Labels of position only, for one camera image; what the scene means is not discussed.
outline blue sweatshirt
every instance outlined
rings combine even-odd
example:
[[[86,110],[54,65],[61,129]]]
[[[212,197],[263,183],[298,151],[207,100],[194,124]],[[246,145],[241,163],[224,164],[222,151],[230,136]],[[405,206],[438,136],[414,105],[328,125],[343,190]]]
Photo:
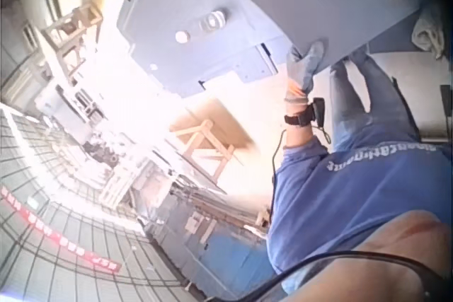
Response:
[[[351,148],[329,154],[314,137],[285,150],[268,234],[277,273],[309,255],[351,250],[410,210],[430,211],[452,225],[452,162],[445,150],[380,127],[364,129]]]

